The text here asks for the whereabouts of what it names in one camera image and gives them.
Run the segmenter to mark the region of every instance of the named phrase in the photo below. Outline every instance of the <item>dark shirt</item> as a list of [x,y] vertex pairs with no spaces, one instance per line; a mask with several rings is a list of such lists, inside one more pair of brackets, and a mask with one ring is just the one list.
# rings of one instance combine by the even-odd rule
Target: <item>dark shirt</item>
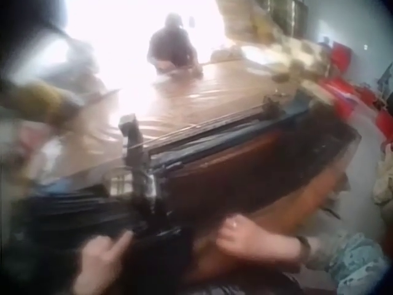
[[187,66],[193,60],[189,35],[182,28],[163,28],[150,40],[148,58],[171,61],[176,67]]

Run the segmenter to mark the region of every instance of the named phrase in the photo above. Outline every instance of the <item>dark hair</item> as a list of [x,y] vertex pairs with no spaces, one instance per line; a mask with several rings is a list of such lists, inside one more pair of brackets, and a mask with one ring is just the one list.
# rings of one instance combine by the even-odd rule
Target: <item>dark hair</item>
[[183,26],[182,17],[175,13],[170,13],[165,18],[166,28],[180,28]]

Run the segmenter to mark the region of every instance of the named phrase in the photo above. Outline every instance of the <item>wristwatch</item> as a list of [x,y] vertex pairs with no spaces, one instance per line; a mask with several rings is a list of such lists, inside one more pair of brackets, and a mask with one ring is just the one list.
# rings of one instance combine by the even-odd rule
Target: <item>wristwatch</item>
[[295,238],[297,238],[299,240],[300,244],[302,245],[302,248],[300,250],[300,262],[306,263],[309,259],[310,253],[311,253],[311,246],[310,246],[306,237],[302,237],[302,236],[298,235]]

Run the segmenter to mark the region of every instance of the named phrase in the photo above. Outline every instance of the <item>white wall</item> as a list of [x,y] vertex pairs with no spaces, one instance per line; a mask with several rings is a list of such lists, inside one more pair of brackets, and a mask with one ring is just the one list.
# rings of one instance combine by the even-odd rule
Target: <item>white wall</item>
[[346,77],[375,87],[375,79],[393,61],[393,22],[385,7],[378,0],[306,0],[305,3],[309,8],[307,38],[321,41],[327,36],[352,48]]

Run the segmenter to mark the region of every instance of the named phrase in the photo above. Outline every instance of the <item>wall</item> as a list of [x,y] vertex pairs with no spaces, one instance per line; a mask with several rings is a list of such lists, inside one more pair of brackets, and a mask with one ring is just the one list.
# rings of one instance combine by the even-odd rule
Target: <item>wall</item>
[[305,3],[309,8],[307,38],[319,42],[327,36],[352,48],[346,77],[374,88],[375,79],[393,61],[393,22],[383,4],[377,0],[306,0]]

